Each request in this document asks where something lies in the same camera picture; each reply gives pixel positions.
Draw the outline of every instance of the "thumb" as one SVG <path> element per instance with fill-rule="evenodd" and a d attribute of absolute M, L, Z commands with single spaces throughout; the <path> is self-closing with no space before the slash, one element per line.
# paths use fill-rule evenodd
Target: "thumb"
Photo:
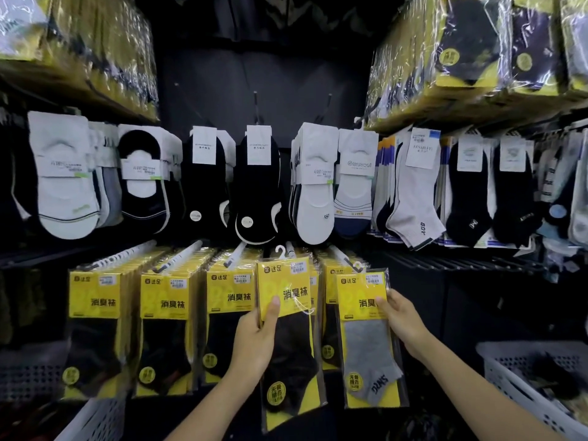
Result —
<path fill-rule="evenodd" d="M 383 297 L 376 297 L 376 303 L 378 307 L 386 314 L 388 322 L 392 324 L 393 319 L 396 317 L 398 311 L 396 311 L 390 303 Z"/>
<path fill-rule="evenodd" d="M 273 296 L 271 303 L 268 305 L 268 310 L 265 315 L 265 322 L 261 332 L 265 337 L 273 337 L 276 332 L 277 317 L 280 315 L 280 298 Z"/>

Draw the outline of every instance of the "round white sticker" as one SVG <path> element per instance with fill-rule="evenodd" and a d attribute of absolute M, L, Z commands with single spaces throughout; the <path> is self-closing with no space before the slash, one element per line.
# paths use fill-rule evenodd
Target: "round white sticker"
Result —
<path fill-rule="evenodd" d="M 245 216 L 243 217 L 243 219 L 241 220 L 241 225 L 246 228 L 249 229 L 251 226 L 254 225 L 254 221 L 252 218 Z"/>
<path fill-rule="evenodd" d="M 197 210 L 193 210 L 190 212 L 190 220 L 192 221 L 200 221 L 202 219 L 202 214 Z"/>

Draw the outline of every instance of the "person's left hand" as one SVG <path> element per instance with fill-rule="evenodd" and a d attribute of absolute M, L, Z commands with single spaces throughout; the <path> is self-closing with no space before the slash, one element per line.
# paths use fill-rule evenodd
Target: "person's left hand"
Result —
<path fill-rule="evenodd" d="M 268 305 L 263 328 L 259 329 L 259 311 L 247 313 L 239 319 L 233 344 L 233 356 L 226 376 L 238 378 L 253 392 L 268 367 L 273 353 L 273 336 L 276 332 L 277 317 L 280 314 L 280 299 L 272 298 Z"/>

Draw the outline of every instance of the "forearm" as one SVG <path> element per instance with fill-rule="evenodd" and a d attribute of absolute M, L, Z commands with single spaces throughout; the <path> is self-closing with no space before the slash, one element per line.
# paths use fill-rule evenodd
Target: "forearm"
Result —
<path fill-rule="evenodd" d="M 422 361 L 481 441 L 562 440 L 433 336 L 423 349 Z"/>
<path fill-rule="evenodd" d="M 250 390 L 237 374 L 227 372 L 166 441 L 217 441 L 249 397 Z"/>

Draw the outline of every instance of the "yellow circle logo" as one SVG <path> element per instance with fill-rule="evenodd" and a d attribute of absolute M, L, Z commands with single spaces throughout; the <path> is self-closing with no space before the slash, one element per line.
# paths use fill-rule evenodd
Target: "yellow circle logo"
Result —
<path fill-rule="evenodd" d="M 444 66 L 455 65 L 458 61 L 459 61 L 459 52 L 457 49 L 453 49 L 452 47 L 445 49 L 439 55 L 439 62 L 441 62 L 441 65 L 444 65 Z"/>
<path fill-rule="evenodd" d="M 325 345 L 321 351 L 325 359 L 331 359 L 334 356 L 334 349 L 331 345 Z"/>
<path fill-rule="evenodd" d="M 204 357 L 202 357 L 202 365 L 204 365 L 206 368 L 216 367 L 218 361 L 219 360 L 217 359 L 217 357 L 212 353 L 206 354 L 204 355 Z"/>
<path fill-rule="evenodd" d="M 79 380 L 79 370 L 76 367 L 67 367 L 61 378 L 65 385 L 74 385 Z"/>
<path fill-rule="evenodd" d="M 347 376 L 347 386 L 352 392 L 358 392 L 364 387 L 364 380 L 359 373 L 349 373 Z"/>
<path fill-rule="evenodd" d="M 526 52 L 519 54 L 516 58 L 516 66 L 522 71 L 529 71 L 533 66 L 533 57 Z"/>
<path fill-rule="evenodd" d="M 151 367 L 145 367 L 139 372 L 139 380 L 144 384 L 150 384 L 155 379 L 155 370 Z"/>
<path fill-rule="evenodd" d="M 286 398 L 286 386 L 283 382 L 274 382 L 268 389 L 268 404 L 280 405 Z"/>

